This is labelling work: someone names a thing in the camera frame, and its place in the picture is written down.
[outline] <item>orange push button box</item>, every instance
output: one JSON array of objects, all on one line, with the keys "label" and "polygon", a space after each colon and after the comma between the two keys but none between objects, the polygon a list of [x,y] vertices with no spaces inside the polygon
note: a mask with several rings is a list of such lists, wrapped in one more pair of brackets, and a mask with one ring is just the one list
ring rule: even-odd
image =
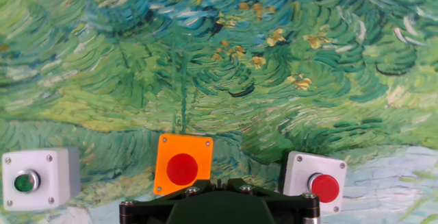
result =
[{"label": "orange push button box", "polygon": [[153,192],[167,195],[197,179],[210,179],[213,139],[162,134],[159,137]]}]

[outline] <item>van gogh painting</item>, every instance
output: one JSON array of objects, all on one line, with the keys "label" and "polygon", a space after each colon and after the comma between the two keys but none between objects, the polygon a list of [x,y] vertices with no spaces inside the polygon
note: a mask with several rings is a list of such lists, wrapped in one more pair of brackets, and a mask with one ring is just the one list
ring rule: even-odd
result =
[{"label": "van gogh painting", "polygon": [[275,189],[283,150],[346,160],[323,223],[438,223],[438,0],[0,0],[0,153],[81,150],[82,193],[0,223],[118,223],[160,134]]}]

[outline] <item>yellow flower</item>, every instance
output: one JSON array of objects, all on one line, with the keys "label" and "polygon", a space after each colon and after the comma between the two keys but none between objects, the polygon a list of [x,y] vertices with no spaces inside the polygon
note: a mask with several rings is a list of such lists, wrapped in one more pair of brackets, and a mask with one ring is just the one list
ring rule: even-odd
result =
[{"label": "yellow flower", "polygon": [[309,78],[307,78],[307,77],[305,79],[303,79],[303,80],[296,80],[294,82],[294,84],[296,84],[297,87],[299,87],[299,88],[301,88],[303,90],[308,89],[308,87],[310,87],[311,83],[312,83],[312,81]]},{"label": "yellow flower", "polygon": [[239,52],[242,52],[242,53],[245,52],[245,49],[242,46],[236,46],[235,48]]},{"label": "yellow flower", "polygon": [[263,9],[263,5],[260,4],[260,3],[256,3],[256,4],[253,5],[253,10],[254,11],[260,11],[262,9]]},{"label": "yellow flower", "polygon": [[241,4],[239,4],[239,9],[249,10],[249,5],[247,4],[247,2],[242,2]]},{"label": "yellow flower", "polygon": [[229,46],[230,46],[230,44],[229,44],[227,41],[222,41],[222,42],[220,42],[220,44],[221,44],[223,47],[229,47]]},{"label": "yellow flower", "polygon": [[310,43],[312,49],[319,49],[322,43],[331,42],[330,39],[325,38],[327,32],[329,32],[329,29],[330,29],[329,25],[323,25],[320,27],[319,32],[317,32],[315,35],[304,36],[303,39]]},{"label": "yellow flower", "polygon": [[321,47],[321,42],[315,36],[304,36],[303,39],[310,43],[312,49],[319,49]]},{"label": "yellow flower", "polygon": [[222,56],[220,56],[219,53],[215,53],[211,58],[212,58],[213,60],[221,60],[221,59],[222,59]]},{"label": "yellow flower", "polygon": [[268,39],[266,39],[266,42],[269,44],[269,46],[275,46],[278,41],[286,41],[286,39],[281,35],[282,33],[282,29],[277,29],[274,33],[272,33],[272,37],[268,37]]},{"label": "yellow flower", "polygon": [[253,56],[253,64],[256,69],[260,69],[261,65],[266,64],[266,59],[259,56]]}]

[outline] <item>green grass painting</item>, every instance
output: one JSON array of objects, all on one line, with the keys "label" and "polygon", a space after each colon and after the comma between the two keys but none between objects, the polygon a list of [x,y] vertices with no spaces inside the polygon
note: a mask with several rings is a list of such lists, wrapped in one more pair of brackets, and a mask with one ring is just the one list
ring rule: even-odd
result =
[{"label": "green grass painting", "polygon": [[285,150],[437,150],[437,71],[438,0],[0,0],[0,153],[79,147],[89,208],[208,135],[214,177],[272,188]]}]

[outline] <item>screw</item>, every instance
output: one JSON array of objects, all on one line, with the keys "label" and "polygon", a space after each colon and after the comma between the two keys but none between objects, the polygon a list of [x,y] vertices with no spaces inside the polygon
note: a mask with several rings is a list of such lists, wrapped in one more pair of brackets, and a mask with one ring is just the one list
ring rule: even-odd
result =
[{"label": "screw", "polygon": [[198,191],[200,191],[199,188],[195,186],[190,186],[189,188],[187,188],[187,190],[185,190],[185,193],[193,194],[193,193],[197,193]]},{"label": "screw", "polygon": [[122,201],[120,204],[124,206],[132,206],[136,204],[138,201]]},{"label": "screw", "polygon": [[240,186],[239,189],[242,191],[250,191],[253,189],[253,187],[250,185],[243,185],[243,186]]},{"label": "screw", "polygon": [[312,192],[305,192],[305,193],[302,194],[302,196],[303,196],[304,198],[307,198],[307,199],[312,199],[312,198],[315,198],[315,197],[316,197],[316,195],[313,194]]}]

